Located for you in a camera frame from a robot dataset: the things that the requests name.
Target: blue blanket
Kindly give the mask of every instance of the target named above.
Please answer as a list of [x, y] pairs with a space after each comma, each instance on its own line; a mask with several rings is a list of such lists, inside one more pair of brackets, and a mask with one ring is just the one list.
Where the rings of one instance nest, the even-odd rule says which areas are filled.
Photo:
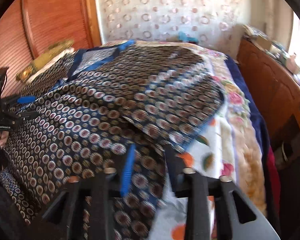
[[226, 65], [232, 75], [232, 78], [236, 85], [242, 90], [245, 95], [245, 98], [250, 101], [249, 107], [251, 111], [250, 120], [252, 122], [252, 126], [256, 131], [256, 138], [261, 148], [262, 153], [262, 166], [263, 172], [265, 177], [265, 189], [266, 189], [266, 203], [267, 203], [267, 214], [268, 220], [272, 227], [279, 232], [279, 218], [276, 212], [274, 211], [274, 201], [272, 195], [272, 188], [271, 188], [271, 181], [269, 177], [269, 171], [267, 166], [267, 157], [270, 147], [269, 135], [268, 130], [266, 127], [266, 122], [263, 119], [262, 115], [260, 114], [259, 110], [257, 109], [256, 104], [254, 103], [252, 96], [249, 92], [249, 89], [244, 82], [244, 79], [240, 73], [240, 70], [234, 60], [227, 55]]

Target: wooden wardrobe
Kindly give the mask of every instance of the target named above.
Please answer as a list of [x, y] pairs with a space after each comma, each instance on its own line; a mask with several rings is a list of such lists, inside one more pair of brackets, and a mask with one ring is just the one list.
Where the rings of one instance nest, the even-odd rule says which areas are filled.
[[10, 67], [2, 95], [18, 92], [16, 73], [64, 39], [74, 49], [101, 45], [95, 0], [15, 0], [0, 19], [0, 67]]
[[[241, 40], [237, 60], [275, 150], [300, 133], [300, 86], [285, 67], [246, 39]], [[286, 166], [297, 157], [293, 154]]]

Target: floral bedspread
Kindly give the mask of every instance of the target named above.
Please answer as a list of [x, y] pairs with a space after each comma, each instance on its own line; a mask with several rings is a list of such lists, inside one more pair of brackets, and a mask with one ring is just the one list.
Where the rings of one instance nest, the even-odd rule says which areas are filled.
[[[120, 44], [112, 41], [104, 46]], [[203, 175], [218, 178], [230, 175], [258, 209], [266, 215], [264, 176], [261, 150], [250, 121], [249, 101], [234, 83], [223, 53], [189, 43], [138, 41], [139, 46], [182, 46], [205, 59], [214, 79], [224, 87], [227, 102], [211, 121], [208, 128], [182, 155], [185, 163]], [[208, 197], [212, 239], [216, 238], [213, 197]], [[183, 240], [187, 199], [176, 199], [165, 184], [149, 239]]]

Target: wooden louvered door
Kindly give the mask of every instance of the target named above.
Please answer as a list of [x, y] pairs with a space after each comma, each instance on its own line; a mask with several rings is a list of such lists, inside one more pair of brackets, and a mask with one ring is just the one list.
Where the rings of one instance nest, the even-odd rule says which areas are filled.
[[22, 6], [34, 57], [64, 39], [73, 39], [75, 49], [93, 47], [85, 0], [22, 0]]
[[15, 0], [0, 19], [0, 68], [9, 67], [2, 96], [16, 93], [22, 87], [22, 83], [16, 81], [16, 73], [32, 59], [23, 27], [21, 0]]

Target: dark floor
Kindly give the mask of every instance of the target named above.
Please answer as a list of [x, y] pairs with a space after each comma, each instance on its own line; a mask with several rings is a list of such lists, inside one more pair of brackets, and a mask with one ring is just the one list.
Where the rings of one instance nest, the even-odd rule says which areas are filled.
[[300, 239], [300, 157], [279, 171], [280, 226], [282, 240]]

